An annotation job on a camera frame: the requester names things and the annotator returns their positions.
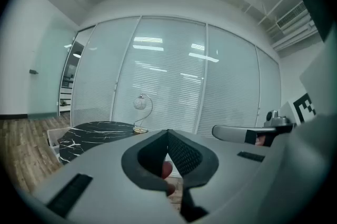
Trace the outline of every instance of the lamp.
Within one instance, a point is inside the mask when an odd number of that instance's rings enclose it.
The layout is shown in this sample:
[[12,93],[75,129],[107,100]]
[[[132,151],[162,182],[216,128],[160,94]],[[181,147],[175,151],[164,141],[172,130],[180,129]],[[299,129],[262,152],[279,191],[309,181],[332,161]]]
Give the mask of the lamp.
[[[133,131],[134,131],[135,133],[137,133],[137,134],[141,134],[141,133],[146,133],[146,132],[148,132],[147,129],[142,128],[142,123],[143,123],[144,119],[146,119],[146,118],[152,113],[152,110],[153,110],[153,102],[152,102],[152,99],[151,99],[147,94],[141,94],[139,97],[137,97],[137,98],[134,100],[134,102],[133,102],[133,106],[134,106],[137,110],[143,110],[143,109],[145,109],[145,108],[146,108],[146,99],[144,98],[144,96],[147,96],[148,99],[151,101],[151,110],[150,110],[150,113],[149,113],[147,116],[145,116],[145,117],[143,117],[143,118],[141,118],[141,119],[139,119],[139,120],[137,120],[137,121],[135,121],[135,122],[133,123]],[[136,126],[136,122],[138,122],[138,121],[140,121],[140,120],[142,120],[141,125],[140,125],[140,126]]]

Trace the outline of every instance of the marble tabletop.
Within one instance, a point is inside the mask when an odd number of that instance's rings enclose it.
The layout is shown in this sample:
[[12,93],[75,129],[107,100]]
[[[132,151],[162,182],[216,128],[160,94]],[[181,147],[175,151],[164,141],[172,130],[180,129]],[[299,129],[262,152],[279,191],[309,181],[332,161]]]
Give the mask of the marble tabletop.
[[121,122],[98,121],[78,125],[58,139],[60,159],[67,164],[80,154],[102,143],[135,135],[133,125]]

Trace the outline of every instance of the gold lamp base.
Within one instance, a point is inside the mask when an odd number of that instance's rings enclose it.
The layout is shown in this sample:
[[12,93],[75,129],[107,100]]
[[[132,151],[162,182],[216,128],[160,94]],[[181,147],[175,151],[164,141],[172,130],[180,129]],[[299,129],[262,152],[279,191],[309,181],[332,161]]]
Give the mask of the gold lamp base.
[[135,134],[142,134],[142,133],[148,132],[148,130],[145,129],[145,128],[142,128],[142,127],[140,127],[140,126],[134,126],[134,127],[133,127],[133,132],[134,132]]

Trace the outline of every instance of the white wall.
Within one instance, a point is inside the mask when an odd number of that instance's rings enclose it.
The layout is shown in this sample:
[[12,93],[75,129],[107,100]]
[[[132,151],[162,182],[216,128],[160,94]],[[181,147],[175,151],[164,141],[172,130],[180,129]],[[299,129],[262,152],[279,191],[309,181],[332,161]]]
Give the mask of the white wall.
[[283,51],[280,59],[281,72],[281,106],[290,99],[297,99],[306,93],[300,81],[300,75],[316,58],[323,49],[324,43],[316,34],[313,38],[307,38],[302,43],[297,43],[291,51]]
[[126,16],[165,15],[189,18],[228,30],[255,44],[277,62],[271,40],[257,21],[221,0],[106,0],[87,15],[81,28]]
[[12,0],[0,31],[0,114],[28,113],[29,69],[54,17],[78,26],[48,0]]

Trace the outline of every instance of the textured gripper pad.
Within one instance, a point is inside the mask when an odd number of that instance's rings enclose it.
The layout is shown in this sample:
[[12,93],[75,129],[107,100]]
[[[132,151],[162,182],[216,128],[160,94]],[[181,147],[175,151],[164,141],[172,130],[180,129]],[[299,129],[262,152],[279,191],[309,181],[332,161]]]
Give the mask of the textured gripper pad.
[[168,134],[168,154],[182,177],[202,162],[201,153],[172,134]]

